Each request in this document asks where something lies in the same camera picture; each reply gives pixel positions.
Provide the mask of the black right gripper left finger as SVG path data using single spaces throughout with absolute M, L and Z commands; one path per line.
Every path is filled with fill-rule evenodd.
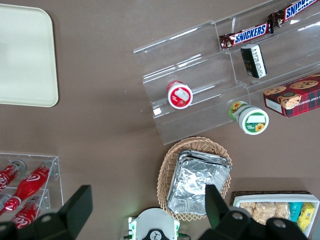
M 75 240 L 93 212 L 91 185 L 82 185 L 58 212 L 38 217 L 18 229 L 11 221 L 0 223 L 2 240 Z

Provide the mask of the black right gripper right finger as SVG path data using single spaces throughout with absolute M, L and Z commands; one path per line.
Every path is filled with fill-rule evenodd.
M 270 218 L 256 222 L 244 209 L 230 209 L 215 185 L 205 186 L 205 210 L 211 228 L 200 240 L 306 240 L 306 235 L 290 220 Z

